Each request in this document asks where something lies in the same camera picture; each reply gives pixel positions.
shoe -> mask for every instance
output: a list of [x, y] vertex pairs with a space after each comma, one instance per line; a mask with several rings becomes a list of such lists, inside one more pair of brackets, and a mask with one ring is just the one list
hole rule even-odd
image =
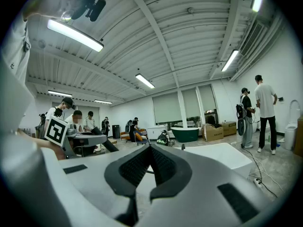
[[253, 145], [249, 145], [249, 146], [244, 146], [245, 149], [249, 149], [249, 148], [253, 148]]

cardboard box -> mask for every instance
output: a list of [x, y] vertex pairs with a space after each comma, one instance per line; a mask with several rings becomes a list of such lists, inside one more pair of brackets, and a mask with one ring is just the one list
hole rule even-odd
[[223, 139], [223, 127], [215, 128], [211, 124], [202, 125], [202, 138], [205, 141]]
[[303, 157], [303, 116], [298, 119], [297, 137], [295, 140], [294, 153]]
[[235, 121], [221, 123], [223, 127], [224, 136], [237, 133], [237, 123]]

ceiling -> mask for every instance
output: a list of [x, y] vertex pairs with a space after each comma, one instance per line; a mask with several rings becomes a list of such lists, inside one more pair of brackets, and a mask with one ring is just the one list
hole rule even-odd
[[[241, 56], [225, 73], [224, 62], [239, 49], [253, 19], [270, 26], [275, 6], [263, 0], [258, 14], [252, 0], [106, 0], [96, 22], [69, 24], [104, 44], [100, 52], [47, 29], [48, 18], [28, 22], [32, 44], [27, 85], [73, 98], [116, 104], [210, 79], [232, 77]], [[39, 42], [46, 47], [41, 49]], [[150, 89], [135, 78], [151, 80]]]

speaker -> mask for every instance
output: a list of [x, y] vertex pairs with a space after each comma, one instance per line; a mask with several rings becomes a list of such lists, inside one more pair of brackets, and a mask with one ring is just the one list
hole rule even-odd
[[120, 138], [120, 126], [119, 125], [113, 125], [112, 130], [113, 130], [113, 138], [114, 139]]

concrete floor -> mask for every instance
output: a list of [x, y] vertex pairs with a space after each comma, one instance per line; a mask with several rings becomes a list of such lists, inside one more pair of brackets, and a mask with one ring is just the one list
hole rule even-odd
[[[174, 147], [181, 147], [182, 143], [179, 143], [175, 139]], [[199, 138], [198, 141], [194, 142], [188, 142], [185, 143], [185, 147], [194, 147], [194, 146], [204, 146], [204, 145], [213, 145], [218, 143], [232, 143], [237, 142], [237, 144], [234, 146], [238, 151], [240, 151], [243, 154], [246, 154], [246, 156], [251, 159], [252, 157], [249, 157], [249, 153], [246, 152], [241, 148], [241, 136], [238, 134], [226, 136], [222, 140], [215, 140], [215, 141], [204, 141], [202, 138]], [[276, 148], [276, 154], [272, 155], [270, 151], [270, 143], [266, 141], [265, 147], [263, 148], [261, 153], [258, 153], [258, 142], [259, 142], [259, 132], [255, 132], [252, 137], [252, 144], [253, 148], [248, 149], [252, 153], [254, 157], [260, 160], [260, 162], [263, 164], [264, 168], [266, 169], [267, 173], [281, 186], [281, 188], [284, 190], [284, 192], [290, 190], [295, 183], [295, 179], [298, 176], [298, 174], [301, 171], [301, 168], [303, 166], [303, 158], [300, 156], [295, 155], [293, 152], [286, 150], [283, 148], [283, 143], [281, 143], [281, 146]], [[117, 140], [117, 147], [119, 150], [132, 148], [137, 146], [137, 144], [132, 144], [131, 142], [127, 142], [125, 144], [125, 140]], [[261, 171], [264, 171], [261, 164], [257, 161], [259, 168]], [[254, 173], [254, 175], [259, 176], [258, 168], [256, 165], [251, 170], [251, 173]], [[249, 180], [253, 181], [255, 177], [249, 176]], [[265, 173], [262, 173], [262, 181], [266, 185], [266, 187], [271, 190], [273, 193], [275, 193], [278, 197], [283, 194], [279, 186], [272, 181], [271, 178], [269, 178]], [[274, 200], [275, 196], [271, 194], [264, 186], [262, 186], [262, 190], [264, 194], [270, 199]], [[148, 207], [150, 206], [149, 198], [147, 196], [143, 196], [141, 194], [137, 195], [137, 204], [138, 204], [138, 213], [139, 217], [143, 216], [144, 213], [147, 211]]]

